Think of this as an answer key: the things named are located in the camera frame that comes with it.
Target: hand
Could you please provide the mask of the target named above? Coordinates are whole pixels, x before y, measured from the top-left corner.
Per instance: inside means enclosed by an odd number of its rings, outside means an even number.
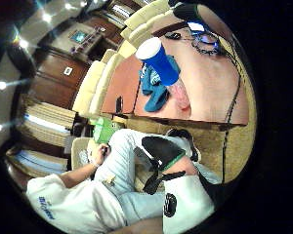
[[[94,162],[98,165],[101,165],[104,162],[105,157],[109,153],[110,153],[110,148],[109,148],[108,144],[104,144],[104,143],[99,144],[96,151],[94,152],[94,156],[93,156]]]

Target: knee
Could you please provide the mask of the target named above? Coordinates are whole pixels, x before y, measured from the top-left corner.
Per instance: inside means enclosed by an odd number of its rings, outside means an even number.
[[[130,129],[121,129],[117,130],[111,137],[110,141],[114,140],[127,140],[128,136],[133,132],[133,130]]]

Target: blue cup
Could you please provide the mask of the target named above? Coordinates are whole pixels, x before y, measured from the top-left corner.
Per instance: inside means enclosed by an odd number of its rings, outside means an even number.
[[[136,57],[153,67],[162,85],[171,86],[178,80],[179,74],[167,59],[165,49],[158,37],[146,40],[136,51]]]

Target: white t-shirt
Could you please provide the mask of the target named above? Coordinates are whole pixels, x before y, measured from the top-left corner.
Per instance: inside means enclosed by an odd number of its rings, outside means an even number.
[[[66,233],[106,233],[125,226],[116,197],[100,182],[66,188],[57,175],[33,178],[26,195],[33,209]]]

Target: beige sofa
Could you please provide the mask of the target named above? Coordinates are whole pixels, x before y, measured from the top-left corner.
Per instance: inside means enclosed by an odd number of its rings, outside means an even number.
[[[125,20],[127,27],[120,35],[138,48],[145,40],[152,37],[150,30],[153,24],[165,16],[172,15],[167,0],[156,0],[140,8]]]
[[[95,60],[91,64],[79,88],[72,109],[80,116],[89,119],[97,119],[103,115],[101,108],[116,66],[135,52],[136,48],[126,40],[117,51],[106,50],[101,60]]]

